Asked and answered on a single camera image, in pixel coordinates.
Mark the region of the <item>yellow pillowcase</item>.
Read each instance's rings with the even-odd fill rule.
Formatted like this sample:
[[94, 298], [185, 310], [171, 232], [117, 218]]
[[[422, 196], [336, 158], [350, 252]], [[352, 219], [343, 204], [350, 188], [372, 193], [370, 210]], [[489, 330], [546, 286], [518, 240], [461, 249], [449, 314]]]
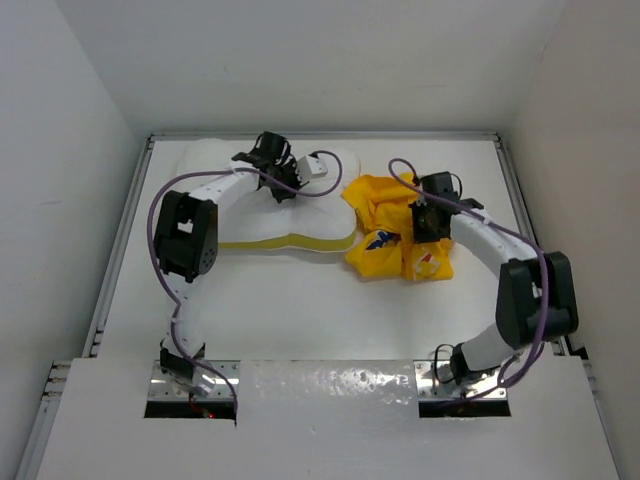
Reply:
[[454, 277], [449, 254], [454, 243], [413, 239], [410, 204], [416, 192], [391, 177], [362, 175], [344, 190], [355, 211], [363, 239], [345, 260], [364, 278], [402, 277], [408, 281], [440, 281]]

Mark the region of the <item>white pillow yellow edge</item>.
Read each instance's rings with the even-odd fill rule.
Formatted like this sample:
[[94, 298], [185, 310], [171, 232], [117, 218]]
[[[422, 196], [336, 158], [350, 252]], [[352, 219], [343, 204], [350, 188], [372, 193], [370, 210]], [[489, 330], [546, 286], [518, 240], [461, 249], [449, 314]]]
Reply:
[[342, 252], [354, 242], [357, 219], [342, 192], [360, 175], [357, 154], [336, 144], [320, 145], [295, 142], [293, 153], [301, 157], [316, 150], [326, 150], [340, 158], [343, 173], [338, 173], [334, 158], [323, 155], [328, 173], [303, 188], [305, 192], [322, 192], [337, 179], [340, 186], [326, 196], [296, 196], [277, 203], [271, 192], [262, 188], [243, 197], [223, 215], [219, 227], [219, 244], [223, 249], [272, 250], [300, 248], [319, 252]]

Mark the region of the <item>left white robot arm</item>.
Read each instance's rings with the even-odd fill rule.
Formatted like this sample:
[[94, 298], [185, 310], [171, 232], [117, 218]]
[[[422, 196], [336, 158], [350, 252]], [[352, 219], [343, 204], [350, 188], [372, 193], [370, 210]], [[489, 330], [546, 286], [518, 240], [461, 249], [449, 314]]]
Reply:
[[185, 380], [203, 365], [205, 351], [197, 315], [188, 308], [189, 294], [216, 261], [222, 216], [262, 187], [277, 202], [294, 198], [302, 187], [289, 141], [271, 132], [259, 135], [250, 151], [233, 155], [222, 168], [179, 175], [152, 200], [147, 217], [152, 266], [174, 303], [160, 365]]

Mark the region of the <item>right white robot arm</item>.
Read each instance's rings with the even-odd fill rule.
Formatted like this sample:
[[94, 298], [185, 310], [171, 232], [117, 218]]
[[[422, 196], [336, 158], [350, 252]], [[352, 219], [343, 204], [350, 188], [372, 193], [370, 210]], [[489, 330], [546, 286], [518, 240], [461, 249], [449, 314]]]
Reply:
[[449, 370], [456, 384], [503, 366], [523, 349], [537, 355], [545, 343], [576, 332], [573, 275], [564, 253], [546, 253], [495, 223], [481, 203], [454, 189], [448, 171], [414, 177], [412, 186], [420, 191], [410, 205], [414, 241], [452, 240], [498, 280], [493, 323], [452, 349]]

